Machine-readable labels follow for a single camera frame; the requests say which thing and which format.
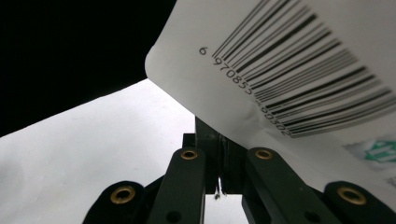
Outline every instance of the black background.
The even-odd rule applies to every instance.
[[[175,1],[0,1],[0,136],[146,78]]]

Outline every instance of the white surface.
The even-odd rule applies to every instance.
[[[227,71],[231,70],[225,68],[225,63],[215,65],[216,60],[212,54],[259,2],[266,1],[177,1],[160,38],[146,59],[148,77],[198,118],[241,146],[269,147],[278,151],[303,180],[314,188],[323,189],[331,181],[349,181],[368,189],[396,210],[396,188],[387,181],[396,174],[395,162],[390,162],[387,170],[374,170],[367,165],[369,162],[364,157],[357,158],[343,147],[394,133],[396,113],[351,128],[292,139],[282,135],[272,123],[274,120],[264,117],[252,95],[247,95],[245,89],[238,88],[231,78],[227,78]],[[269,5],[274,5],[279,1],[268,2]],[[314,12],[318,14],[319,19],[310,25],[317,26],[323,21],[324,24],[330,24],[333,33],[329,35],[329,41],[336,37],[341,42],[346,40],[346,43],[343,42],[345,45],[340,45],[340,49],[335,51],[344,48],[351,50],[359,59],[351,66],[364,64],[373,68],[373,73],[395,91],[396,78],[393,73],[396,69],[396,32],[393,26],[396,4],[392,1],[383,4],[374,1],[328,1],[321,4],[322,2],[301,1],[298,7],[308,5],[314,10],[305,14],[306,17]],[[328,77],[323,78],[323,83],[330,81],[326,79]],[[311,82],[301,89],[307,91],[313,86]],[[363,91],[362,94],[368,94],[368,91]],[[288,96],[281,95],[276,100],[286,97]]]
[[[81,223],[108,186],[163,175],[182,134],[193,132],[194,115],[144,80],[4,136],[0,222]],[[244,223],[237,203],[208,198],[206,223]]]

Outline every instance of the teal logo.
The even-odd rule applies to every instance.
[[[393,141],[376,141],[372,148],[365,151],[368,161],[378,162],[396,162],[396,142]]]

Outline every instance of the barcode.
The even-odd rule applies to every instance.
[[[396,97],[300,1],[262,0],[212,55],[291,137],[382,117]]]

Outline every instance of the dark area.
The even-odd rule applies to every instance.
[[[175,2],[1,1],[0,136],[146,78]]]

